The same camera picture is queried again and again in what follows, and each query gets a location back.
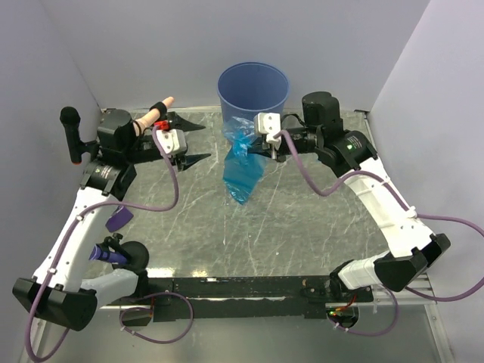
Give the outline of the blue trash bag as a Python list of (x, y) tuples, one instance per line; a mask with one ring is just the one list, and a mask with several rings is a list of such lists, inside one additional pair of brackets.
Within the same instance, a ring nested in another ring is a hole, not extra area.
[(253, 121), (236, 116), (225, 119), (223, 135), (231, 148), (224, 160), (222, 180), (231, 197), (244, 205), (264, 175), (266, 159), (249, 153), (250, 147), (258, 139)]

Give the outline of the blue plastic trash bin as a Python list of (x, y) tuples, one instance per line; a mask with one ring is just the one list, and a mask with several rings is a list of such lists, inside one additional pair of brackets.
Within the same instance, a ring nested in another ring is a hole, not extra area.
[(222, 119), (252, 121), (258, 113), (281, 113), (290, 93), (285, 74), (270, 64), (243, 62), (235, 64), (219, 76), (217, 92)]

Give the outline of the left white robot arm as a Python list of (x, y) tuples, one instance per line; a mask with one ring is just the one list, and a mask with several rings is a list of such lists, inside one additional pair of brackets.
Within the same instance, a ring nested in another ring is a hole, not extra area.
[(71, 159), (90, 155), (71, 214), (45, 261), (31, 278), (19, 278), (13, 294), (34, 317), (80, 331), (95, 312), (119, 299), (133, 304), (149, 295), (147, 247), (122, 241), (113, 233), (98, 237), (123, 202), (136, 176), (135, 164), (167, 159), (170, 172), (182, 171), (206, 158), (188, 154), (186, 132), (203, 129), (175, 112), (164, 111), (154, 136), (126, 110), (109, 109), (101, 116), (97, 138), (83, 142), (80, 117), (73, 107), (60, 113)]

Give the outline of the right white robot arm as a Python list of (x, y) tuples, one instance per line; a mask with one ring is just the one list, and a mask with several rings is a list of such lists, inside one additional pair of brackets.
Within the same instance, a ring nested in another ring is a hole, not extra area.
[(279, 113), (258, 113), (253, 121), (262, 146), (254, 151), (273, 160), (293, 152), (315, 154), (364, 204), (388, 245), (380, 254), (335, 268), (331, 295), (347, 301), (357, 289), (371, 285), (404, 290), (451, 246), (450, 240), (434, 233), (405, 202), (369, 139), (344, 127), (340, 103), (331, 93), (305, 95), (302, 112), (299, 126), (288, 129), (283, 129)]

